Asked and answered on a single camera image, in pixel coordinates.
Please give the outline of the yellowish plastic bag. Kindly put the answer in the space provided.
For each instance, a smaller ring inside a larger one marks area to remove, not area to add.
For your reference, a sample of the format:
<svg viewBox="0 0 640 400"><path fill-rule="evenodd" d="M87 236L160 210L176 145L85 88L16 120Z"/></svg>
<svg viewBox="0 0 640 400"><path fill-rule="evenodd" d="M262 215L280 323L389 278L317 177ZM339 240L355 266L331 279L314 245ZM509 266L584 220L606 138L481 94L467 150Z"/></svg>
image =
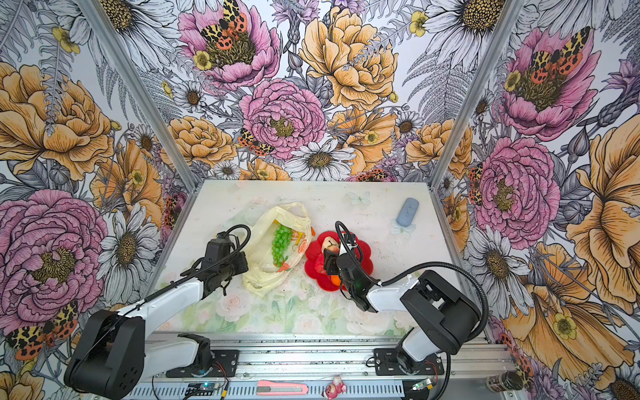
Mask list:
<svg viewBox="0 0 640 400"><path fill-rule="evenodd" d="M273 234L278 225L293 230L287 259L281 268L272 258ZM303 257L313 239L312 221L301 203L281 204L270 208L251 226L251 238L244 249L248 271L243 274L243 286L250 293L264 297L285 282L288 275L303 263Z"/></svg>

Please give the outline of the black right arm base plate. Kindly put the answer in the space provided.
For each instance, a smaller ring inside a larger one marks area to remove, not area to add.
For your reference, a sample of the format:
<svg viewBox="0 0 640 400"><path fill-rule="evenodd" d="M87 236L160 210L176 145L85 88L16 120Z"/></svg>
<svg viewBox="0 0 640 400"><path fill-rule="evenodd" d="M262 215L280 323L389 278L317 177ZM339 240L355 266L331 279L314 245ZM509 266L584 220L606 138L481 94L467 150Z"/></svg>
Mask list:
<svg viewBox="0 0 640 400"><path fill-rule="evenodd" d="M377 376L441 376L444 375L444 364L436 354L428 356L421 362L408 358L409 365L403 367L398 361L396 348L375 348L368 365L375 369Z"/></svg>

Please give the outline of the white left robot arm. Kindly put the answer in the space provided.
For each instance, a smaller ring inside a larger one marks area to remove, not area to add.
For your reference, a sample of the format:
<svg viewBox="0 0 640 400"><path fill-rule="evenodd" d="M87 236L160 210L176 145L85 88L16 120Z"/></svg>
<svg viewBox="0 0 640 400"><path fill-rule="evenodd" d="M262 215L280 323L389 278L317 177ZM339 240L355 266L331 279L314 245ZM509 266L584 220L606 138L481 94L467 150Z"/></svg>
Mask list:
<svg viewBox="0 0 640 400"><path fill-rule="evenodd" d="M213 366L209 339L181 333L168 342L147 340L172 317L247 271L241 245L222 234L210 240L204 257L180 280L116 312L92 315L66 368L65 385L80 393L122 399L139 381L173 369L207 373Z"/></svg>

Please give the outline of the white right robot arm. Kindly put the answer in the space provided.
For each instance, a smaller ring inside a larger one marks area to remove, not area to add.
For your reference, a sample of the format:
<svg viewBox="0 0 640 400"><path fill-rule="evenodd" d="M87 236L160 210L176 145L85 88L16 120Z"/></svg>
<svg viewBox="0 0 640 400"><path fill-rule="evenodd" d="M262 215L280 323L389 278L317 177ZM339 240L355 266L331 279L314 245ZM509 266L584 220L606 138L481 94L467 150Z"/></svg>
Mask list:
<svg viewBox="0 0 640 400"><path fill-rule="evenodd" d="M421 263L388 281L379 281L365 272L356 247L343 245L338 251L323 250L323 270L338 277L348 299L365 313L406 312L416 323L396 346L398 367L415 374L420 363L437 353L455 355L476 338L488 322L488 297L479 282L457 265L444 262ZM481 305L459 291L436 272L455 271L475 287Z"/></svg>

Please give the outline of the red flower-shaped plate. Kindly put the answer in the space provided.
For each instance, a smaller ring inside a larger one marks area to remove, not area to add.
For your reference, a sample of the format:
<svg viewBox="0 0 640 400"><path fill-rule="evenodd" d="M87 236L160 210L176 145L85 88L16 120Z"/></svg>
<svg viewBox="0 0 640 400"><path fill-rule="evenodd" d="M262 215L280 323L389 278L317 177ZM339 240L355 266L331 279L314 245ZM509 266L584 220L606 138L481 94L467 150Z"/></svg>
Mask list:
<svg viewBox="0 0 640 400"><path fill-rule="evenodd" d="M331 293L337 292L339 287L332 284L331 276L328 275L324 269L325 256L323 256L322 244L327 236L331 236L339 241L338 235L335 232L321 233L317 239L308 246L305 252L307 261L305 262L304 270L306 275L315 280L322 290ZM359 250L357 251L358 259L361 261L364 271L368 275L371 275L374 270L373 261L371 260L372 250L365 241L359 238L356 238L356 241L359 246Z"/></svg>

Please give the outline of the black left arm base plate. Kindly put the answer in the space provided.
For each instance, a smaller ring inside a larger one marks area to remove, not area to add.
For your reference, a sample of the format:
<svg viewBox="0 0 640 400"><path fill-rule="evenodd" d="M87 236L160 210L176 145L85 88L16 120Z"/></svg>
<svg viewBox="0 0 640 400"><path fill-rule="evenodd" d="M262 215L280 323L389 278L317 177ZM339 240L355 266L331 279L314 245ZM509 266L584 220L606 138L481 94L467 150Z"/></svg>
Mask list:
<svg viewBox="0 0 640 400"><path fill-rule="evenodd" d="M182 368L170 369L165 373L167 378L234 378L238 368L240 351L213 349L211 360L205 362L205 367L190 365Z"/></svg>

